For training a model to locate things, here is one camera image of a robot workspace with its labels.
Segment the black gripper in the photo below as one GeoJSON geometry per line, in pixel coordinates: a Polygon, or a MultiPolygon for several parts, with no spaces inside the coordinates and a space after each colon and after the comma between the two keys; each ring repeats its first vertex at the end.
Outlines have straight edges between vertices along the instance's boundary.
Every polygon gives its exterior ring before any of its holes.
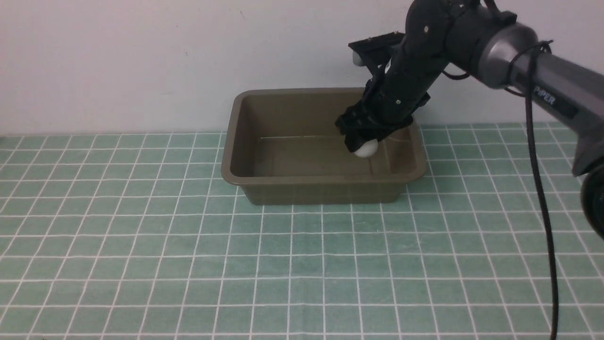
{"type": "Polygon", "coordinates": [[[409,127],[414,121],[405,119],[448,64],[440,53],[422,55],[420,50],[401,45],[363,105],[349,106],[336,119],[335,125],[345,135],[348,151],[353,153],[365,142],[380,142],[395,131],[409,127]]]}

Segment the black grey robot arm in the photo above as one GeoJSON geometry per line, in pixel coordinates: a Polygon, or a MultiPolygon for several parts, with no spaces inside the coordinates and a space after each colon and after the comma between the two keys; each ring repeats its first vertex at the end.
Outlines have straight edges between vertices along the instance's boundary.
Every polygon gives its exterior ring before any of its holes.
{"type": "Polygon", "coordinates": [[[429,88],[454,64],[461,80],[535,103],[578,136],[572,174],[585,176],[580,201],[587,221],[603,235],[604,78],[552,54],[533,29],[500,11],[492,0],[415,0],[405,32],[352,42],[353,62],[371,79],[358,103],[335,125],[350,153],[367,158],[395,131],[413,123],[429,88]]]}

